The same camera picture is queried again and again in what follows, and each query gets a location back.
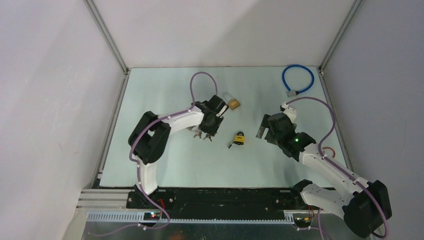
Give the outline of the silver key bunch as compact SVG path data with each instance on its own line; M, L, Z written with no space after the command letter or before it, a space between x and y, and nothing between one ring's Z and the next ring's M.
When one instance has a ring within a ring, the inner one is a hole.
M203 133L201 130L195 130L194 131L194 136L193 138L199 138L202 140L209 140L209 141L213 141L212 140L212 135L210 135L209 133Z

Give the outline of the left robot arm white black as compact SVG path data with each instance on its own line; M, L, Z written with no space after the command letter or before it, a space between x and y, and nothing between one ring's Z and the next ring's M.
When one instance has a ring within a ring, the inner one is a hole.
M165 152L169 137L181 130L195 128L195 134L214 137L227 103L217 95L210 100L195 101L188 109L168 115L157 115L152 111L143 114L128 138L129 159L137 164L137 188L141 191L138 201L145 208L153 208L158 202L157 161Z

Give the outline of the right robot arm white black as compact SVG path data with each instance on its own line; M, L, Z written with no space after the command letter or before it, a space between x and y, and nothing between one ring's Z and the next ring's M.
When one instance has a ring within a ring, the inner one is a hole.
M296 132L292 118L283 112L265 114L257 138L278 146L284 155L314 170L333 190L304 179L292 187L291 204L297 209L314 206L341 218L357 236L366 238L393 215L387 187L370 182L323 153L315 139Z

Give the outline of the yellow padlock black shackle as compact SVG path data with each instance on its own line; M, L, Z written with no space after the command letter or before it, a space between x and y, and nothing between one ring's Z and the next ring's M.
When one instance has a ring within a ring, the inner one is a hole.
M245 135L242 131L237 132L234 137L233 144L242 146L245 144Z

